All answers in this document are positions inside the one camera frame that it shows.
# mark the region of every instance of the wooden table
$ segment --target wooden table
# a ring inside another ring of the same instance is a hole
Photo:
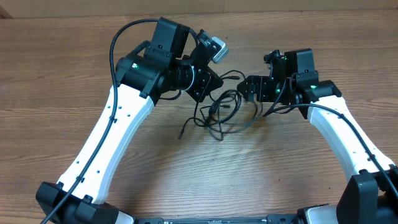
[[[398,161],[398,11],[167,17],[225,40],[228,57],[211,65],[218,73],[267,75],[262,56],[270,50],[311,47],[320,79],[336,83],[364,131]],[[138,18],[0,21],[1,223],[44,217],[36,190],[56,182],[85,143],[111,86],[111,39]],[[115,58],[153,31],[154,24],[127,30]],[[192,48],[189,39],[186,52]],[[227,81],[223,90],[236,84]],[[274,114],[223,142],[191,123],[179,141],[193,108],[187,94],[159,102],[114,175],[109,203],[137,217],[197,218],[295,213],[339,201],[346,186],[340,164],[298,111]],[[253,111],[245,105],[236,121]]]

